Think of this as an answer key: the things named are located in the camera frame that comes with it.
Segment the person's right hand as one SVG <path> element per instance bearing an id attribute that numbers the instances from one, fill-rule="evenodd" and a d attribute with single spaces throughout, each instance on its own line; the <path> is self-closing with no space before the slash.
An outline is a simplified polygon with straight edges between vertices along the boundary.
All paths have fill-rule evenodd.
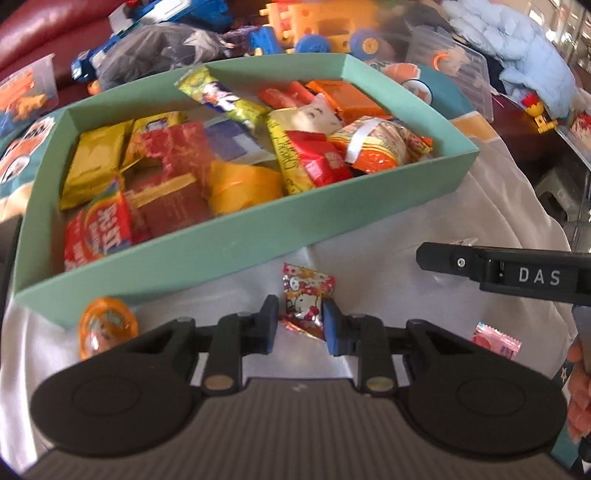
<path id="1" fill-rule="evenodd" d="M 575 444 L 590 433 L 590 376 L 583 365 L 583 351 L 579 339 L 569 348 L 567 360 L 573 363 L 568 381 L 570 400 L 568 404 L 567 430 Z"/>

